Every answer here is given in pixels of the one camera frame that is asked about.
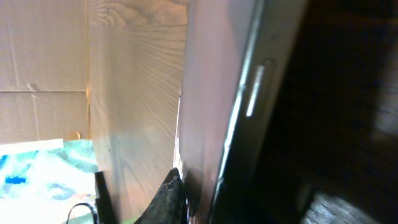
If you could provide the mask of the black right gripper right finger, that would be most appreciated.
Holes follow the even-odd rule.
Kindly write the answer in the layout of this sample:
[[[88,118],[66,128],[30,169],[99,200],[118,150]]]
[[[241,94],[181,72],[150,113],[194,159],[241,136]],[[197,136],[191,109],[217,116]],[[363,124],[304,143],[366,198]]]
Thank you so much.
[[[397,222],[397,2],[258,1],[218,223]]]

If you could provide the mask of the colourful abstract backdrop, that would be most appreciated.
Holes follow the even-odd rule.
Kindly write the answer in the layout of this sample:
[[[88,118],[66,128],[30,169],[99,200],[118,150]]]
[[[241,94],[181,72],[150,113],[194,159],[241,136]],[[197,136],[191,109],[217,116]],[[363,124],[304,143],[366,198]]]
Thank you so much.
[[[1,146],[1,223],[95,223],[90,140],[51,139]]]

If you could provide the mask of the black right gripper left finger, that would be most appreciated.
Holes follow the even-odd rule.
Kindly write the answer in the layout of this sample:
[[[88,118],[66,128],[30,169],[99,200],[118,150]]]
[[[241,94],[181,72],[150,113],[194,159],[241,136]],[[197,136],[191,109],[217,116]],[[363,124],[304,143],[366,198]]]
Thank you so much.
[[[184,183],[179,170],[174,167],[134,224],[178,224],[181,222],[185,199]]]

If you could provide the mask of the brown cardboard sheet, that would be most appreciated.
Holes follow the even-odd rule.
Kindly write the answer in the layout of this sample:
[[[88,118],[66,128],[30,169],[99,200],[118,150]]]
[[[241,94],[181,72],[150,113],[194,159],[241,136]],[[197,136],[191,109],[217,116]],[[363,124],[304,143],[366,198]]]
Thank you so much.
[[[85,0],[1,1],[1,142],[87,138]]]

